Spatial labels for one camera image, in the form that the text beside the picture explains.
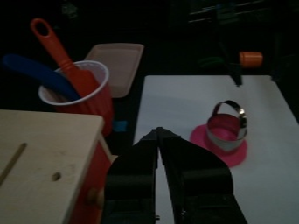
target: blue object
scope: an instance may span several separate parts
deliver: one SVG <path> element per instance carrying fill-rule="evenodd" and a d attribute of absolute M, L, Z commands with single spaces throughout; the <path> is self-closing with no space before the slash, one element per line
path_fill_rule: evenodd
<path fill-rule="evenodd" d="M 43 86 L 58 92 L 70 101 L 77 101 L 81 98 L 67 78 L 41 62 L 11 53 L 3 57 L 3 65 L 7 69 L 39 80 Z"/>

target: orange object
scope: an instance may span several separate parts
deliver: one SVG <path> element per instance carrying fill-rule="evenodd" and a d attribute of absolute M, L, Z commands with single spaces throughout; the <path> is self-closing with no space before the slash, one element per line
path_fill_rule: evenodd
<path fill-rule="evenodd" d="M 239 52 L 239 63 L 243 68 L 258 68 L 263 63 L 262 52 Z"/>
<path fill-rule="evenodd" d="M 38 25 L 42 25 L 43 29 L 46 28 L 46 34 L 41 33 Z M 70 55 L 62 46 L 62 42 L 45 19 L 35 18 L 31 22 L 31 27 L 35 36 L 55 59 L 63 73 L 67 75 L 81 97 L 87 96 L 99 87 L 99 83 L 95 80 L 93 72 L 90 70 L 81 70 L 74 65 Z"/>

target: orange spatula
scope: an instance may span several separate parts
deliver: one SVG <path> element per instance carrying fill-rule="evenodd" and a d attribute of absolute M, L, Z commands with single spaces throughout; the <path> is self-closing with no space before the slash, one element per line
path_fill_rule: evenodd
<path fill-rule="evenodd" d="M 93 72 L 90 70 L 81 70 L 74 65 L 71 57 L 62 46 L 62 42 L 45 19 L 35 18 L 31 22 L 31 28 L 35 36 L 55 59 L 61 70 L 67 75 L 71 85 L 78 90 L 81 97 L 85 97 L 99 87 Z"/>

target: small pink basket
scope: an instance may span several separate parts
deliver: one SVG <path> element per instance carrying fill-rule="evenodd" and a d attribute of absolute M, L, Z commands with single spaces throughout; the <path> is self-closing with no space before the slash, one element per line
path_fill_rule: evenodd
<path fill-rule="evenodd" d="M 238 116 L 221 114 L 221 105 L 229 104 Z M 245 109 L 234 101 L 217 104 L 207 124 L 195 128 L 191 142 L 211 151 L 231 167 L 238 165 L 247 156 L 247 116 Z"/>

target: spatula handle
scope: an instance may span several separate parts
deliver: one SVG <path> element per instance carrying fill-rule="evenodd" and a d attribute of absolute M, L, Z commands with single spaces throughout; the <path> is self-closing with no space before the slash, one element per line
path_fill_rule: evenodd
<path fill-rule="evenodd" d="M 43 26 L 46 33 L 42 33 L 39 30 L 39 26 Z M 50 55 L 55 59 L 62 71 L 66 73 L 70 68 L 75 67 L 71 61 L 71 57 L 67 54 L 62 42 L 51 28 L 49 22 L 42 18 L 35 18 L 31 22 L 31 28 L 35 36 L 41 40 L 46 50 L 49 51 Z"/>

